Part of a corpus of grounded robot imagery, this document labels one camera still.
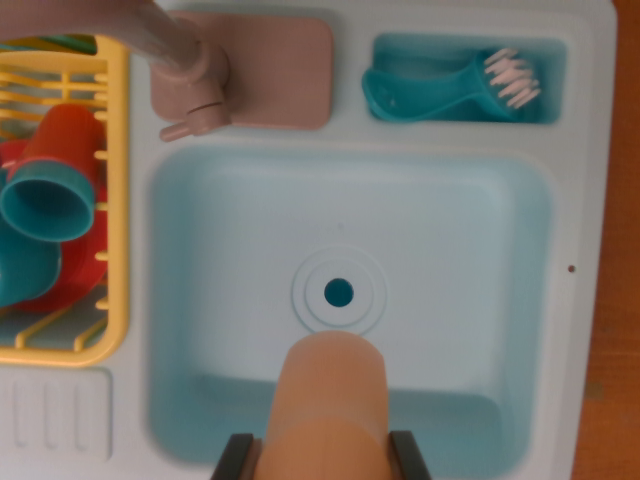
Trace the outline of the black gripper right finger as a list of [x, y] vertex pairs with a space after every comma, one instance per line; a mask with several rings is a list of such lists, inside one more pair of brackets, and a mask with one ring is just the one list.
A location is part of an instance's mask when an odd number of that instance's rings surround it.
[[411, 431], [389, 433], [390, 460], [394, 479], [431, 480], [432, 476]]

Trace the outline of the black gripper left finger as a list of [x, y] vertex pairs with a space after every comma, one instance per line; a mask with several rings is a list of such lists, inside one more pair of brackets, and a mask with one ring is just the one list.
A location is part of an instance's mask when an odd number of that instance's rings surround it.
[[252, 480], [260, 456], [260, 440], [253, 434], [232, 434], [211, 480]]

